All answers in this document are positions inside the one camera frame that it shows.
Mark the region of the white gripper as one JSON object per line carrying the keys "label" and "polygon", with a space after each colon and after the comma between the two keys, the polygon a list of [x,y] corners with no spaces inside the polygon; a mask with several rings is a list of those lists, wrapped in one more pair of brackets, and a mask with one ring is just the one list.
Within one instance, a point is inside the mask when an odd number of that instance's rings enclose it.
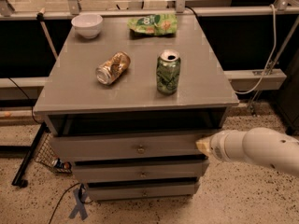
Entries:
{"label": "white gripper", "polygon": [[210,157],[213,156],[219,161],[227,161],[230,162],[231,159],[226,153],[225,150],[225,140],[228,135],[232,132],[232,130],[221,131],[219,133],[215,133],[209,137],[202,137],[195,142],[198,150]]}

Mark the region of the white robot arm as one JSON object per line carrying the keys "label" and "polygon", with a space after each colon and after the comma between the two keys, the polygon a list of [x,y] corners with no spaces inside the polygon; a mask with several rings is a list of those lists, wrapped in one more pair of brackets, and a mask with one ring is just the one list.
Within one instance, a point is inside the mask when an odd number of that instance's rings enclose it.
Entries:
{"label": "white robot arm", "polygon": [[200,138],[196,146],[219,161],[244,162],[299,176],[299,141],[271,129],[225,130]]}

